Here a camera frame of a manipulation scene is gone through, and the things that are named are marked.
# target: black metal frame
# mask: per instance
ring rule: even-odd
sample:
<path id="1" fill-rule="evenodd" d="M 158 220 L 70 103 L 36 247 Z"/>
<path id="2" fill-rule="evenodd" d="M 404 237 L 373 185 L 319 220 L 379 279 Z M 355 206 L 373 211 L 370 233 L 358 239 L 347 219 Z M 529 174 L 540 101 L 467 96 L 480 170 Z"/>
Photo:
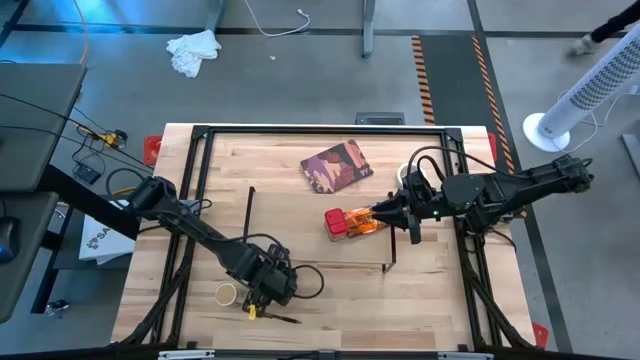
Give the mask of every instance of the black metal frame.
<path id="1" fill-rule="evenodd" d="M 202 156 L 202 167 L 198 178 L 198 186 L 196 188 L 196 200 L 202 202 L 204 196 L 204 187 L 206 185 L 206 177 L 208 174 L 209 163 L 211 160 L 211 153 L 213 149 L 213 137 L 215 133 L 278 133 L 278 134 L 340 134 L 340 135 L 431 135 L 438 136 L 442 147 L 451 148 L 450 143 L 454 143 L 454 147 L 458 151 L 464 152 L 464 144 L 462 139 L 462 132 L 458 128 L 384 128 L 384 127 L 313 127 L 313 126 L 301 126 L 301 127 L 270 127 L 270 126 L 194 126 L 191 142 L 189 145 L 189 152 L 187 155 L 187 163 L 185 164 L 184 177 L 182 181 L 182 187 L 180 189 L 180 198 L 186 198 L 189 192 L 189 184 L 191 175 L 193 173 L 193 164 L 195 162 L 195 153 L 198 144 L 202 138 L 206 139 L 204 145 L 204 152 Z M 454 175 L 454 164 L 452 162 L 451 153 L 443 151 L 444 167 L 447 176 Z M 466 158 L 458 156 L 457 163 L 455 164 L 458 172 L 468 172 Z M 482 246 L 479 246 L 479 242 L 476 240 L 474 244 L 477 267 L 479 275 L 473 269 L 469 252 L 466 250 L 467 234 L 462 226 L 462 219 L 454 218 L 454 228 L 456 233 L 456 241 L 458 245 L 458 254 L 460 257 L 461 274 L 463 279 L 463 286 L 465 297 L 467 300 L 467 309 L 469 312 L 469 324 L 471 328 L 471 335 L 474 345 L 474 351 L 478 358 L 491 359 L 495 356 L 496 359 L 519 359 L 519 360 L 556 360 L 556 359 L 573 359 L 573 360 L 614 360 L 609 357 L 598 357 L 590 355 L 569 354 L 569 353 L 557 353 L 545 351 L 539 348 L 533 348 L 525 340 L 519 337 L 517 331 L 511 327 L 508 319 L 500 311 L 497 304 L 493 301 L 491 295 L 489 281 L 489 274 L 486 264 L 486 258 Z M 33 354 L 22 354 L 19 356 L 12 356 L 12 358 L 20 359 L 68 359 L 68 358 L 91 358 L 91 359 L 113 359 L 113 358 L 157 358 L 159 351 L 170 351 L 178 349 L 180 328 L 182 323 L 182 317 L 184 314 L 184 304 L 186 299 L 186 290 L 188 286 L 188 275 L 191 271 L 191 264 L 193 260 L 193 249 L 189 250 L 189 243 L 187 244 L 187 250 L 183 257 L 180 267 L 173 275 L 174 262 L 177 255 L 178 240 L 180 234 L 172 234 L 171 244 L 167 253 L 167 259 L 165 263 L 165 271 L 162 280 L 162 291 L 158 297 L 158 302 L 154 304 L 151 311 L 145 317 L 145 320 L 156 319 L 155 327 L 152 333 L 151 344 L 142 344 L 146 333 L 149 331 L 151 321 L 143 321 L 134 331 L 132 335 L 124 339 L 119 343 L 114 343 L 103 348 L 91 348 L 91 349 L 79 349 L 79 350 L 64 350 L 54 352 L 43 352 Z M 173 293 L 177 291 L 178 287 L 182 290 L 178 294 L 178 301 L 176 303 L 173 324 L 171 327 L 171 333 L 166 342 L 159 343 L 159 338 L 162 331 L 162 318 L 166 309 L 166 305 L 173 296 Z M 487 309 L 489 318 L 490 332 L 492 344 L 487 344 L 480 331 L 480 322 L 478 319 L 478 308 L 475 301 L 475 295 L 482 300 L 482 303 Z M 500 337 L 500 330 L 504 332 L 507 339 L 516 339 L 511 341 L 513 348 L 503 347 L 499 342 L 493 342 L 494 339 Z M 194 342 L 187 344 L 187 349 L 195 348 Z M 401 359 L 444 359 L 444 358 L 459 358 L 458 353 L 448 352 L 436 352 L 436 351 L 332 351 L 332 350 L 313 350 L 313 351 L 290 351 L 290 350 L 239 350 L 239 349 L 223 349 L 223 350 L 203 350 L 209 353 L 215 354 L 216 357 L 291 357 L 293 358 L 308 358 L 310 355 L 317 356 L 317 360 L 336 360 L 340 358 L 367 358 L 367 359 L 382 359 L 382 358 L 401 358 Z M 458 346 L 459 352 L 468 352 L 466 344 L 460 344 Z M 474 355 L 469 354 L 465 358 L 475 358 Z"/>
<path id="2" fill-rule="evenodd" d="M 204 196 L 204 188 L 206 185 L 206 179 L 209 171 L 209 165 L 211 162 L 212 150 L 213 150 L 213 141 L 216 133 L 272 133 L 272 134 L 340 134 L 340 135 L 426 135 L 426 136 L 438 136 L 440 140 L 440 146 L 445 148 L 450 148 L 451 142 L 454 143 L 454 149 L 458 151 L 464 151 L 464 144 L 462 138 L 462 132 L 458 128 L 412 128 L 412 127 L 365 127 L 365 126 L 357 126 L 357 127 L 340 127 L 340 126 L 216 126 L 216 125 L 196 125 L 193 127 L 193 131 L 191 134 L 191 141 L 189 144 L 189 151 L 187 154 L 187 161 L 185 164 L 185 170 L 182 179 L 182 186 L 180 188 L 180 198 L 186 199 L 189 186 L 191 182 L 191 177 L 193 174 L 193 165 L 195 163 L 195 154 L 196 149 L 202 139 L 204 142 L 204 151 L 202 154 L 202 162 L 200 167 L 200 174 L 198 177 L 198 185 L 196 188 L 196 196 L 195 200 L 202 202 Z M 447 176 L 454 175 L 454 164 L 452 162 L 451 153 L 447 151 L 443 151 L 443 159 L 444 159 L 444 168 L 445 174 Z M 459 157 L 457 159 L 457 170 L 458 172 L 468 172 L 468 166 L 466 162 L 466 158 Z M 245 229 L 244 232 L 248 231 L 248 221 L 249 214 L 251 210 L 251 198 L 255 192 L 255 189 L 249 189 L 249 203 L 247 206 L 247 216 L 245 218 Z M 465 251 L 466 246 L 466 234 L 464 234 L 459 228 L 460 225 L 458 222 L 454 222 L 456 227 L 456 238 L 458 243 L 458 253 L 460 256 L 461 265 L 465 262 L 468 262 L 468 253 Z M 173 275 L 174 264 L 177 255 L 178 249 L 178 241 L 179 234 L 172 234 L 169 252 L 167 253 L 167 258 L 165 262 L 165 272 L 163 274 L 162 285 L 160 292 L 163 293 L 171 281 Z M 395 233 L 392 230 L 392 239 L 395 240 Z M 487 293 L 490 296 L 491 301 L 491 288 L 490 280 L 489 280 L 489 272 L 487 268 L 486 258 L 484 254 L 484 250 L 479 244 L 475 244 L 477 251 L 476 261 L 479 270 L 479 277 L 482 282 L 482 285 L 485 287 Z M 195 242 L 192 239 L 189 239 L 187 243 L 187 247 L 185 249 L 185 256 L 183 261 L 191 261 L 193 258 L 193 250 L 194 250 Z M 388 272 L 391 267 L 393 267 L 393 263 L 396 260 L 395 254 L 395 241 L 392 241 L 392 264 L 385 266 L 382 265 L 383 272 Z M 188 266 L 188 272 L 191 271 L 191 266 Z M 171 327 L 171 332 L 169 337 L 167 338 L 167 343 L 170 344 L 178 344 L 180 337 L 180 329 L 182 318 L 184 315 L 184 305 L 186 301 L 187 295 L 187 287 L 188 287 L 188 279 L 189 275 L 187 274 L 185 281 L 181 284 L 180 290 L 178 291 L 178 297 L 176 302 L 176 307 L 174 309 L 174 317 L 173 323 Z M 478 348 L 479 346 L 486 346 L 486 342 L 482 337 L 482 333 L 480 331 L 480 320 L 478 317 L 478 308 L 476 304 L 474 290 L 472 286 L 468 283 L 468 281 L 463 276 L 463 284 L 464 284 L 464 292 L 465 298 L 467 301 L 467 309 L 469 313 L 469 324 L 471 328 L 471 335 L 473 339 L 474 348 Z M 487 310 L 487 317 L 489 319 L 489 329 L 491 333 L 491 344 L 500 346 L 501 337 L 499 327 L 491 316 L 489 310 Z M 164 316 L 160 316 L 156 321 L 153 332 L 151 334 L 151 342 L 158 343 L 160 341 L 162 327 L 163 327 Z M 377 354 L 377 352 L 370 352 L 371 355 Z M 254 354 L 252 351 L 247 351 L 247 355 Z"/>
<path id="3" fill-rule="evenodd" d="M 249 235 L 249 224 L 251 223 L 251 208 L 253 206 L 253 194 L 255 194 L 256 188 L 253 186 L 249 187 L 249 196 L 247 197 L 247 212 L 244 217 L 244 226 L 242 230 L 242 235 L 245 237 L 244 242 L 247 241 L 246 236 Z M 382 264 L 382 273 L 386 274 L 393 268 L 396 264 L 396 229 L 391 226 L 389 233 L 390 243 L 391 243 L 391 262 L 389 264 Z"/>

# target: orange object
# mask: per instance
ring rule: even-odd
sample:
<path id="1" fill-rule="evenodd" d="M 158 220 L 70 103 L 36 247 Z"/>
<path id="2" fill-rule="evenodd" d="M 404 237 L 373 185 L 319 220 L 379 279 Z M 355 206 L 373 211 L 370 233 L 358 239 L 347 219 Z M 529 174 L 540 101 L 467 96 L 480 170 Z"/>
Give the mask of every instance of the orange object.
<path id="1" fill-rule="evenodd" d="M 332 209 L 327 211 L 324 216 L 331 241 L 369 234 L 387 226 L 382 221 L 373 218 L 370 207 L 348 211 Z"/>

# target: wooden table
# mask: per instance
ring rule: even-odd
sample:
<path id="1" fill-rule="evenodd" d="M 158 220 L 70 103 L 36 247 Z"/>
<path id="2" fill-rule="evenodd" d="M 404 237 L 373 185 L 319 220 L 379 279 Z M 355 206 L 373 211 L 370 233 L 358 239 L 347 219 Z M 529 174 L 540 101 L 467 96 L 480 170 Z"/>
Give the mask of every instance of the wooden table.
<path id="1" fill-rule="evenodd" d="M 192 126 L 168 124 L 165 129 L 155 175 L 176 186 L 182 180 Z M 467 153 L 493 163 L 485 128 L 461 129 Z M 396 188 L 396 170 L 413 151 L 439 145 L 438 139 L 424 135 L 216 134 L 204 196 L 213 201 L 213 207 L 201 218 L 226 236 L 241 235 L 250 186 L 269 193 L 309 194 L 300 160 L 351 138 L 375 173 L 339 194 L 379 196 L 381 200 Z M 194 196 L 202 147 L 196 156 L 189 198 Z M 442 164 L 440 152 L 426 153 Z M 468 164 L 472 173 L 486 172 L 473 161 Z M 432 186 L 439 188 L 433 170 L 425 170 Z M 507 227 L 499 230 L 509 234 Z M 422 237 L 421 244 L 411 245 L 408 233 L 398 232 L 398 263 L 386 275 L 380 265 L 314 264 L 326 278 L 326 288 L 318 298 L 293 299 L 287 307 L 270 307 L 273 313 L 301 320 L 299 325 L 269 319 L 249 321 L 240 310 L 217 305 L 214 291 L 230 279 L 216 257 L 196 245 L 180 342 L 197 341 L 199 348 L 254 350 L 423 351 L 456 350 L 458 344 L 472 348 L 452 221 L 424 221 Z M 496 302 L 522 336 L 533 342 L 515 252 L 498 236 L 490 234 L 486 240 Z M 127 336 L 157 299 L 168 242 L 169 233 L 164 230 L 138 238 L 113 330 L 114 341 Z M 312 293 L 317 286 L 317 275 L 301 272 L 299 293 Z M 170 305 L 163 335 L 170 327 L 172 311 Z M 484 337 L 489 339 L 482 305 L 479 314 Z"/>

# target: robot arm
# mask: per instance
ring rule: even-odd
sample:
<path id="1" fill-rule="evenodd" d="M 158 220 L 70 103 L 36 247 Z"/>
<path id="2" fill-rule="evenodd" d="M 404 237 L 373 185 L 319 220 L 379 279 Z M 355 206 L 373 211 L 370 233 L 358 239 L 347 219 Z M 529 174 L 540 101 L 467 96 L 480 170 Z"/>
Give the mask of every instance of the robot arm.
<path id="1" fill-rule="evenodd" d="M 170 231 L 179 231 L 214 253 L 227 274 L 247 286 L 247 302 L 258 311 L 275 301 L 287 305 L 297 290 L 297 275 L 290 266 L 289 250 L 279 242 L 263 250 L 245 238 L 227 239 L 195 216 L 176 198 L 174 185 L 161 177 L 148 177 L 127 198 L 125 211 L 158 220 Z"/>
<path id="2" fill-rule="evenodd" d="M 525 205 L 554 193 L 580 193 L 590 188 L 591 160 L 564 155 L 549 164 L 510 175 L 458 174 L 442 182 L 441 191 L 431 188 L 421 172 L 407 174 L 403 189 L 375 205 L 373 217 L 401 229 L 409 229 L 418 244 L 420 221 L 444 216 L 463 216 L 467 230 L 484 233 L 501 217 L 519 212 Z"/>

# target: floor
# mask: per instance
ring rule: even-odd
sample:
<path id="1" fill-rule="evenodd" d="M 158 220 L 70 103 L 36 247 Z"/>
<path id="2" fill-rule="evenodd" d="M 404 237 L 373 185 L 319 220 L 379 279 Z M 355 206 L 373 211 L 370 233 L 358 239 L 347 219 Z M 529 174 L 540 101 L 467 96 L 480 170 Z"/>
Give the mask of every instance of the floor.
<path id="1" fill-rule="evenodd" d="M 584 59 L 565 56 L 577 36 L 630 0 L 378 0 L 379 35 L 368 60 L 360 58 L 357 35 L 362 0 L 252 1 L 267 28 L 299 26 L 297 8 L 312 16 L 312 32 L 278 39 L 256 34 L 243 3 L 231 1 L 221 25 L 225 34 L 217 36 L 223 46 L 220 56 L 205 61 L 195 79 L 173 71 L 164 49 L 180 31 L 204 26 L 204 0 L 188 5 L 172 0 L 79 3 L 87 21 L 102 33 L 90 35 L 88 72 L 77 107 L 106 128 L 126 131 L 130 140 L 125 151 L 134 156 L 142 153 L 143 137 L 161 134 L 168 122 L 352 124 L 356 112 L 396 111 L 405 114 L 408 124 L 423 124 L 411 35 L 469 35 L 482 28 L 488 35 L 485 60 L 493 65 L 493 90 L 501 95 L 502 121 L 511 130 L 512 151 L 527 168 L 555 155 L 529 145 L 521 131 L 523 119 L 553 105 L 615 44 L 615 39 L 608 40 L 597 55 Z M 8 20 L 17 5 L 0 0 L 0 21 Z M 31 0 L 18 23 L 22 30 L 9 34 L 0 47 L 0 59 L 77 62 L 83 51 L 78 21 L 70 0 Z M 45 31 L 53 29 L 51 25 L 65 25 L 70 32 Z M 119 25 L 145 31 L 118 33 L 114 29 Z M 438 91 L 442 90 L 432 89 L 434 102 Z M 545 296 L 546 273 L 536 267 L 540 247 L 530 245 L 522 220 L 512 225 L 532 319 L 556 330 L 551 349 L 640 358 L 640 243 L 635 236 L 636 209 L 628 200 L 640 197 L 640 182 L 618 140 L 638 120 L 639 100 L 621 97 L 607 126 L 575 152 L 594 158 L 593 188 L 534 205 L 558 303 Z M 609 103 L 596 111 L 599 122 Z M 72 117 L 85 121 L 76 112 Z M 591 131 L 589 125 L 574 129 L 570 147 Z M 67 129 L 66 135 L 79 138 L 74 129 Z M 70 172 L 76 149 L 75 144 L 61 143 L 53 163 Z M 106 160 L 108 171 L 120 166 Z M 114 180 L 117 188 L 135 185 L 126 175 Z M 102 179 L 92 189 L 104 193 Z M 73 302 L 72 308 L 62 318 L 27 315 L 47 258 L 43 250 L 14 317 L 0 325 L 5 340 L 0 353 L 101 346 L 109 340 L 126 274 L 64 272 L 54 297 Z M 557 309 L 568 339 L 558 327 Z"/>

